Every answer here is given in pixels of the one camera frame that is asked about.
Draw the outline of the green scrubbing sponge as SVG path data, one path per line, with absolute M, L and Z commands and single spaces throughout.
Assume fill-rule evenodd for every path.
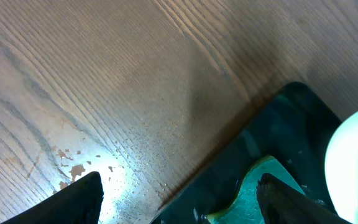
M 246 173 L 235 199 L 226 208 L 206 215 L 210 223 L 261 224 L 264 218 L 257 201 L 257 181 L 264 173 L 270 173 L 299 193 L 304 191 L 291 174 L 272 156 L 258 160 Z

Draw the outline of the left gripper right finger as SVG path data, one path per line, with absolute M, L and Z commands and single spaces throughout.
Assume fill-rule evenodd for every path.
M 269 224 L 346 224 L 347 221 L 312 202 L 269 173 L 257 183 L 257 202 Z

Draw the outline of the black rectangular water tray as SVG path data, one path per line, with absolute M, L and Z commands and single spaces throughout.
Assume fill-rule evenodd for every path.
M 341 120 L 307 85 L 285 85 L 152 223 L 203 223 L 203 215 L 217 212 L 234 200 L 247 170 L 267 155 L 289 171 L 308 198 L 334 212 L 324 176 L 324 157 L 340 124 Z

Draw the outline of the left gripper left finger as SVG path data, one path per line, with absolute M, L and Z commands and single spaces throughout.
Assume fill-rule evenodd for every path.
M 97 224 L 103 195 L 101 176 L 93 171 L 3 224 Z

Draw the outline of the mint plate bottom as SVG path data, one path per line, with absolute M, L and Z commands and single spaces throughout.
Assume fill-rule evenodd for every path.
M 358 111 L 332 135 L 325 155 L 324 173 L 337 214 L 358 223 Z

